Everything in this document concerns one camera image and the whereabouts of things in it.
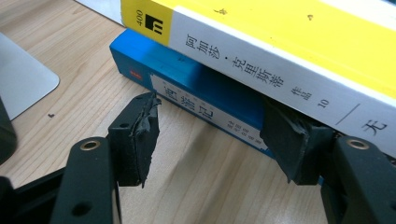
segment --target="yellow book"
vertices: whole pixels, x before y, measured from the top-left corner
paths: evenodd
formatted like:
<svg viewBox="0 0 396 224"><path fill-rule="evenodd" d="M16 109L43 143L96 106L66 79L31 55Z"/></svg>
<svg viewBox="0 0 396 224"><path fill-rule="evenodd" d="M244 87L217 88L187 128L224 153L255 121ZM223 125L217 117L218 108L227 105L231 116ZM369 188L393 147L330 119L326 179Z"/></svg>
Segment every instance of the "yellow book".
<svg viewBox="0 0 396 224"><path fill-rule="evenodd" d="M121 14L125 26L396 157L394 5L121 0Z"/></svg>

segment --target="black logo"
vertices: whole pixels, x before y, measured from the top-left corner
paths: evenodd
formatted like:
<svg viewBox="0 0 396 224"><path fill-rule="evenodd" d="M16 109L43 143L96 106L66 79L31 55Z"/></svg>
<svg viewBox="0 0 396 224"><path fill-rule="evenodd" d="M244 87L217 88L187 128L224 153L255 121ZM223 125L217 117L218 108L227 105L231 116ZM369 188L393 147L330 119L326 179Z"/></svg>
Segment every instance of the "black logo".
<svg viewBox="0 0 396 224"><path fill-rule="evenodd" d="M159 35L163 34L163 22L148 14L146 14L145 26Z"/></svg>

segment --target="wood grain surface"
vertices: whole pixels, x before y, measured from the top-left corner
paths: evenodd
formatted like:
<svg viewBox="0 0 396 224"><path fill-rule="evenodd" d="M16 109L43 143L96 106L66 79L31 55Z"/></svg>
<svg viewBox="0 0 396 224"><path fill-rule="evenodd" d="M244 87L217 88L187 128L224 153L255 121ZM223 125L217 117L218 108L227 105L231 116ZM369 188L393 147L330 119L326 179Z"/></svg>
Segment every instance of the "wood grain surface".
<svg viewBox="0 0 396 224"><path fill-rule="evenodd" d="M72 0L0 2L0 32L61 79L12 121L19 145L0 175L15 188L64 167L71 146L105 136L129 101L147 92L111 57L123 30ZM275 161L166 100L159 114L145 188L120 188L123 223L327 222L319 186L288 184Z"/></svg>

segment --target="blue book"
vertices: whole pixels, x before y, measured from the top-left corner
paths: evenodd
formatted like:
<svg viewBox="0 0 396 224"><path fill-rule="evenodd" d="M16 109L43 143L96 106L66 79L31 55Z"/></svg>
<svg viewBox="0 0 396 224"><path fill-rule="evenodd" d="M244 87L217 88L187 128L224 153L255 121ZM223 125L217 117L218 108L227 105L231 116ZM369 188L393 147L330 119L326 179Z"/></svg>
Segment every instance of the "blue book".
<svg viewBox="0 0 396 224"><path fill-rule="evenodd" d="M257 91L130 29L110 50L124 76L273 157L260 138L264 105Z"/></svg>

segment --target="book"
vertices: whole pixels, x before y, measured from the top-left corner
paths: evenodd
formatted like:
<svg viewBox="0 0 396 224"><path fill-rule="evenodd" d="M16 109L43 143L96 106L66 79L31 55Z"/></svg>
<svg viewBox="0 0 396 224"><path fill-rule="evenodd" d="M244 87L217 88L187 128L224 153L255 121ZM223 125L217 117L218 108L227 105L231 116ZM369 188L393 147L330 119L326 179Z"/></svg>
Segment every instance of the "book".
<svg viewBox="0 0 396 224"><path fill-rule="evenodd" d="M376 0L121 0L126 27L392 157L394 15Z"/></svg>
<svg viewBox="0 0 396 224"><path fill-rule="evenodd" d="M110 51L124 76L273 157L260 138L264 106L257 91L130 29Z"/></svg>

